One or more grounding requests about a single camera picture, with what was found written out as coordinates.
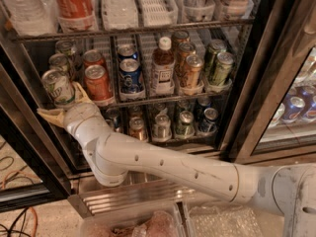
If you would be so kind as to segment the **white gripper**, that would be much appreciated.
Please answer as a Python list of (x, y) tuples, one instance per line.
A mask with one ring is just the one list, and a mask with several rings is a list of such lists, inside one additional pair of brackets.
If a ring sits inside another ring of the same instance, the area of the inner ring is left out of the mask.
[(96, 138), (106, 124), (99, 108), (92, 103), (80, 83), (73, 81), (75, 103), (65, 114), (64, 109), (37, 109), (47, 122), (64, 127), (78, 142), (89, 142)]

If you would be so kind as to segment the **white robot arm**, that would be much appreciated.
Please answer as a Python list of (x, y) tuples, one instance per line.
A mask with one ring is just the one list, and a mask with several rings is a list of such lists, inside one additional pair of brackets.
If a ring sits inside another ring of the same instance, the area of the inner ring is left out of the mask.
[(97, 181), (116, 187), (129, 171), (167, 179), (214, 198), (284, 217), (283, 237), (316, 237), (316, 166), (256, 167), (183, 154), (115, 132), (79, 83), (75, 102), (39, 109), (80, 144)]

